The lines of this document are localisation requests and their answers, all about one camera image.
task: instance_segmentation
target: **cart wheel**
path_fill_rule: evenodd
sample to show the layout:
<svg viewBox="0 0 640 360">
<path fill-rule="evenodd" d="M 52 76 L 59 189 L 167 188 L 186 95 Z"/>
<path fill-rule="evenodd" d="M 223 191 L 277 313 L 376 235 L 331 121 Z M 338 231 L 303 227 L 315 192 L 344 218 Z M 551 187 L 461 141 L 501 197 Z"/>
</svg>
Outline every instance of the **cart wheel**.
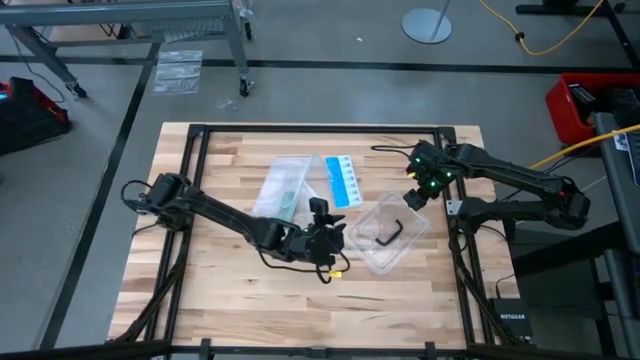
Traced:
<svg viewBox="0 0 640 360">
<path fill-rule="evenodd" d="M 617 12 L 617 13 L 621 13 L 624 11 L 624 7 L 625 7 L 625 3 L 624 2 L 619 2 L 617 4 L 615 4 L 613 6 L 613 11 Z"/>
<path fill-rule="evenodd" d="M 247 97 L 250 94 L 251 84 L 247 80 L 240 80 L 240 96 Z"/>
<path fill-rule="evenodd" d="M 251 23 L 244 23 L 244 34 L 247 36 L 247 40 L 253 40 L 253 30 L 251 29 Z"/>
<path fill-rule="evenodd" d="M 87 92 L 84 91 L 83 88 L 80 87 L 80 85 L 76 84 L 73 87 L 67 86 L 67 89 L 69 89 L 69 91 L 71 91 L 71 93 L 81 99 L 84 99 L 87 97 Z"/>
</svg>

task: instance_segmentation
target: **red bin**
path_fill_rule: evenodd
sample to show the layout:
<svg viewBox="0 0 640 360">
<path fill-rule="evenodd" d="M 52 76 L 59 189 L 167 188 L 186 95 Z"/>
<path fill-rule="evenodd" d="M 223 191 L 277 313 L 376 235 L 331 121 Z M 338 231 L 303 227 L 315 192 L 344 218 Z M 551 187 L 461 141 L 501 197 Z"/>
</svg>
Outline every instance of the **red bin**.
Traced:
<svg viewBox="0 0 640 360">
<path fill-rule="evenodd" d="M 592 95 L 614 86 L 640 87 L 640 74 L 562 74 L 560 81 L 547 93 L 547 107 L 558 139 L 567 145 L 576 144 L 595 135 L 593 126 L 580 120 L 569 92 L 569 84 L 578 83 Z"/>
</svg>

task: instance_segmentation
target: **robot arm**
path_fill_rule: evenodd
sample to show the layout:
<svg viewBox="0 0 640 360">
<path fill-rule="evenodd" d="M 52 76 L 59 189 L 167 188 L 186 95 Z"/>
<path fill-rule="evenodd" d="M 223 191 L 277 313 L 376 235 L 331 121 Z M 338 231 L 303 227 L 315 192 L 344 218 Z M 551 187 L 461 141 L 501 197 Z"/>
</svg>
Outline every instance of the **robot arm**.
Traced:
<svg viewBox="0 0 640 360">
<path fill-rule="evenodd" d="M 487 220 L 536 220 L 568 230 L 584 226 L 590 201 L 573 180 L 527 169 L 491 157 L 484 149 L 471 144 L 447 145 L 443 151 L 420 141 L 409 157 L 406 171 L 418 182 L 404 199 L 414 210 L 424 207 L 428 199 L 437 198 L 456 178 L 488 178 L 537 195 L 539 201 L 487 203 L 468 197 L 447 204 L 448 215 L 467 234 L 478 231 Z"/>
<path fill-rule="evenodd" d="M 178 174 L 161 174 L 140 200 L 124 201 L 140 214 L 156 215 L 159 225 L 174 231 L 185 230 L 192 215 L 201 215 L 241 234 L 259 252 L 284 262 L 331 267 L 344 247 L 346 224 L 334 226 L 344 216 L 330 215 L 327 201 L 318 198 L 309 200 L 314 223 L 305 229 L 279 219 L 248 215 L 206 195 Z"/>
</svg>

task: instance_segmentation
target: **blue and white card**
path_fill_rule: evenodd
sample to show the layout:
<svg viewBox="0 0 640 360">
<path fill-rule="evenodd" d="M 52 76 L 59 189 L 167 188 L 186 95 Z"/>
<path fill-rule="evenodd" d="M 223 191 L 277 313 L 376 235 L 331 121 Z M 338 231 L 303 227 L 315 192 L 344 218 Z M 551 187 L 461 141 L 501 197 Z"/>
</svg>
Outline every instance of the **blue and white card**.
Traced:
<svg viewBox="0 0 640 360">
<path fill-rule="evenodd" d="M 362 205 L 362 194 L 351 156 L 328 156 L 325 162 L 331 173 L 331 192 L 336 208 Z"/>
</svg>

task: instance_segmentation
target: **clear plastic container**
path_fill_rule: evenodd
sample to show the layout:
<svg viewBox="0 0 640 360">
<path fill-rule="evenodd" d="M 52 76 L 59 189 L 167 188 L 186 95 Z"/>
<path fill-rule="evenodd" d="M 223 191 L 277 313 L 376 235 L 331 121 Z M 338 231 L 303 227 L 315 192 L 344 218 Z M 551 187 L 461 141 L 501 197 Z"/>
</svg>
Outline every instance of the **clear plastic container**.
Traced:
<svg viewBox="0 0 640 360">
<path fill-rule="evenodd" d="M 328 189 L 329 174 L 319 155 L 278 156 L 271 163 L 252 214 L 304 227 L 313 221 L 309 199 L 326 196 Z"/>
<path fill-rule="evenodd" d="M 424 237 L 431 223 L 411 210 L 397 193 L 387 193 L 378 204 L 347 226 L 354 252 L 377 274 L 386 274 Z"/>
</svg>

